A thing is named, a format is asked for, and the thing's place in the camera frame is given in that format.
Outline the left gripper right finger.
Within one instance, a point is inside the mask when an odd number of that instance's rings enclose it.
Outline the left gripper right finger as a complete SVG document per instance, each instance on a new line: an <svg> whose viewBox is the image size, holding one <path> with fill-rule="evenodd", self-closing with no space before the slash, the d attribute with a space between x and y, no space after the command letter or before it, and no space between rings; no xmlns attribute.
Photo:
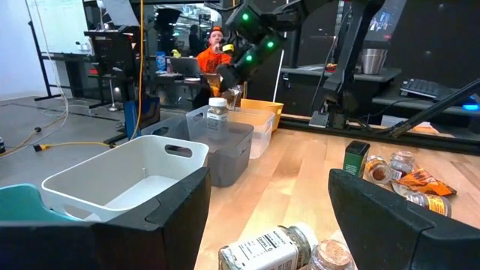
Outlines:
<svg viewBox="0 0 480 270"><path fill-rule="evenodd" d="M358 270L480 270L480 229L342 169L328 194Z"/></svg>

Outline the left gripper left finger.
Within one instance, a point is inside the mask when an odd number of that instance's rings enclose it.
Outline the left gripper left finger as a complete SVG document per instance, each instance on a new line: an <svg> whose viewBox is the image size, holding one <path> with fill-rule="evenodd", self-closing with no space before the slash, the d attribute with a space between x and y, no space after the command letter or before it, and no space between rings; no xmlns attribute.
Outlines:
<svg viewBox="0 0 480 270"><path fill-rule="evenodd" d="M210 196L202 167L105 223L0 221L0 270L194 270Z"/></svg>

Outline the clear packet of brown spice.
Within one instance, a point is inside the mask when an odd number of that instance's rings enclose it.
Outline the clear packet of brown spice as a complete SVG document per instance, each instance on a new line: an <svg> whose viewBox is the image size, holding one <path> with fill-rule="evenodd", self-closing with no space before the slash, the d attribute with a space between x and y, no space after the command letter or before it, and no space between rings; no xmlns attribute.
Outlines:
<svg viewBox="0 0 480 270"><path fill-rule="evenodd" d="M243 97L243 94L236 94L234 92L234 87L229 88L228 90L221 92L220 96L227 101L226 108L228 110L234 110L236 107L239 106L240 100Z"/></svg>

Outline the orange spice packet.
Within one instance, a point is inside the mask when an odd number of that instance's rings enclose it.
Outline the orange spice packet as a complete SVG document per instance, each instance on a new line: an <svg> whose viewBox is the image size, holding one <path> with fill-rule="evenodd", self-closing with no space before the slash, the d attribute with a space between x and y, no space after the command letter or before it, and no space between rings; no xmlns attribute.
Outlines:
<svg viewBox="0 0 480 270"><path fill-rule="evenodd" d="M414 170L399 180L392 181L391 186L397 194L403 197L408 193L430 194L441 197L457 193L453 187L433 177L424 169Z"/></svg>

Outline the small glass spice jar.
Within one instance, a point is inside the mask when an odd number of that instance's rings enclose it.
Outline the small glass spice jar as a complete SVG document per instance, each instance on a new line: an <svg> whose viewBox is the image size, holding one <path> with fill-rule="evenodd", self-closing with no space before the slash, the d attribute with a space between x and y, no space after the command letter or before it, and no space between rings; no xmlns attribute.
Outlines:
<svg viewBox="0 0 480 270"><path fill-rule="evenodd" d="M413 171L414 156L410 151L396 151L391 154L389 167L391 178L397 181Z"/></svg>
<svg viewBox="0 0 480 270"><path fill-rule="evenodd" d="M373 183L383 185L392 180L392 170L388 162L378 155L371 155L367 158L365 170Z"/></svg>
<svg viewBox="0 0 480 270"><path fill-rule="evenodd" d="M328 239L313 249L308 270L355 270L355 266L348 247Z"/></svg>
<svg viewBox="0 0 480 270"><path fill-rule="evenodd" d="M405 194L407 201L415 203L432 212L446 217L452 216L452 205L450 201L444 196L431 195L417 192L407 192Z"/></svg>

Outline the dark rectangular spice tin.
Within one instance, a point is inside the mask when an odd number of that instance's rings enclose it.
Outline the dark rectangular spice tin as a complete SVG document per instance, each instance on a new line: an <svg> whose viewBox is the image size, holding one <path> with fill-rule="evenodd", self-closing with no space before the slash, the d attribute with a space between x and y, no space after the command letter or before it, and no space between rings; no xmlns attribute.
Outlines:
<svg viewBox="0 0 480 270"><path fill-rule="evenodd" d="M353 140L345 149L343 170L362 178L370 147L367 142Z"/></svg>

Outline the person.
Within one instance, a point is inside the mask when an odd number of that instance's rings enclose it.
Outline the person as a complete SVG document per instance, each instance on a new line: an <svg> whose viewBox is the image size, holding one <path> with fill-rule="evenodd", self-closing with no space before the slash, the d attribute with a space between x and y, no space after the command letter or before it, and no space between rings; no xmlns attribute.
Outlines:
<svg viewBox="0 0 480 270"><path fill-rule="evenodd" d="M198 25L193 24L190 27L190 34L189 34L188 40L189 40L190 54L194 57L196 57L199 53L202 52L202 44L197 34L198 34Z"/></svg>
<svg viewBox="0 0 480 270"><path fill-rule="evenodd" d="M198 54L196 60L200 70L203 73L214 74L217 66L222 64L229 64L232 57L221 49L221 40L224 33L220 26L215 25L208 37L208 48Z"/></svg>

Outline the laptop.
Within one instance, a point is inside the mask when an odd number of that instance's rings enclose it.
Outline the laptop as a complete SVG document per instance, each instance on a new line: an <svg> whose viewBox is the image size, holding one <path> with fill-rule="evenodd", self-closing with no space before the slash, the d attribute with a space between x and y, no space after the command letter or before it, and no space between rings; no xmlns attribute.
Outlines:
<svg viewBox="0 0 480 270"><path fill-rule="evenodd" d="M181 74L183 77L199 77L202 71L196 58L180 57L171 58L172 70L174 73Z"/></svg>

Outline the clear plastic bin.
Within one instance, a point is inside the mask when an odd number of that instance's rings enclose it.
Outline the clear plastic bin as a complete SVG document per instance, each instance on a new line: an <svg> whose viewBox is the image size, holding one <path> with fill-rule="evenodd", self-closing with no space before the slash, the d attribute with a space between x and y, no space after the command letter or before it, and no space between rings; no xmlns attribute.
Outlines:
<svg viewBox="0 0 480 270"><path fill-rule="evenodd" d="M186 114L189 136L193 141L209 145L214 153L232 148L236 155L259 158L268 148L275 116L258 109L226 109L225 115L209 115L206 105Z"/></svg>

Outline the black desk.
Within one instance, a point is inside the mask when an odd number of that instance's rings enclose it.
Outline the black desk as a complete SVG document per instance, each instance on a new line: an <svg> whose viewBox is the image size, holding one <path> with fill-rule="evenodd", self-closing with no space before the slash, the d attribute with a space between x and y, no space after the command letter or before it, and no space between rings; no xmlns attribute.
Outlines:
<svg viewBox="0 0 480 270"><path fill-rule="evenodd" d="M285 104L284 113L297 116L312 115L311 101L322 71L322 64L281 68L283 89L280 92L280 101ZM356 73L354 89L375 97L384 92L400 74L401 69L394 67L384 67L376 75Z"/></svg>

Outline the smoky grey plastic bin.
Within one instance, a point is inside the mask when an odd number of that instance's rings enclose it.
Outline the smoky grey plastic bin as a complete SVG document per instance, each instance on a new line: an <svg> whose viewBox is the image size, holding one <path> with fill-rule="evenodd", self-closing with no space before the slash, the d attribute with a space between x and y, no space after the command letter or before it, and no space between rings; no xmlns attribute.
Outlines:
<svg viewBox="0 0 480 270"><path fill-rule="evenodd" d="M218 188L235 184L247 168L253 132L252 125L233 121L228 121L221 130L213 130L202 113L173 116L142 129L143 135L206 144L209 147L207 165L210 167L211 184Z"/></svg>

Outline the blue box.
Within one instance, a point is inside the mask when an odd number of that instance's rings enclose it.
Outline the blue box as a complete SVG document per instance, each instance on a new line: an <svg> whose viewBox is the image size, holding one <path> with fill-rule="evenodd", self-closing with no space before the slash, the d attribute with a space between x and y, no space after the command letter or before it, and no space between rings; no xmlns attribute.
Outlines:
<svg viewBox="0 0 480 270"><path fill-rule="evenodd" d="M159 97L144 97L142 99L142 108L139 108L138 100L129 100L124 102L125 132L130 139L136 131L140 131L160 121L161 103Z"/></svg>

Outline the black equipment cart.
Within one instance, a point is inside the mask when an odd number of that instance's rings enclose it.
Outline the black equipment cart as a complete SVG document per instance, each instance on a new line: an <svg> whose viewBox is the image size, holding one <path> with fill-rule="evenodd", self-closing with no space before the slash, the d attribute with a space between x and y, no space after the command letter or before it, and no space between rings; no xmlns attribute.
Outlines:
<svg viewBox="0 0 480 270"><path fill-rule="evenodd" d="M139 28L120 26L113 30L88 30L84 35L91 43L93 65L98 75L119 87L123 102L135 100L134 88L140 69Z"/></svg>

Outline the monitor screen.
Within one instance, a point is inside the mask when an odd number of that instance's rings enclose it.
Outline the monitor screen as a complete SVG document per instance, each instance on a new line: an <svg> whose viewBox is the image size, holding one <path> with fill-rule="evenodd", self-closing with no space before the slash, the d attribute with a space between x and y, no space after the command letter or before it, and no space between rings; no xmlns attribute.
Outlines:
<svg viewBox="0 0 480 270"><path fill-rule="evenodd" d="M370 21L365 41L390 41L406 3L407 0L385 0L384 5Z"/></svg>

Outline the black keyboard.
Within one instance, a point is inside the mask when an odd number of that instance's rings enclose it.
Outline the black keyboard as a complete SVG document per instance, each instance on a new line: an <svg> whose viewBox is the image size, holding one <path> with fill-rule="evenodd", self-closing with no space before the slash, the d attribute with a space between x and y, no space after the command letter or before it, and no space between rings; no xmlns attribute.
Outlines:
<svg viewBox="0 0 480 270"><path fill-rule="evenodd" d="M433 101L441 101L449 95L455 93L453 88L441 85L437 82L432 82L424 79L407 79L404 80L400 86L402 94L416 95L421 98L428 98Z"/></svg>

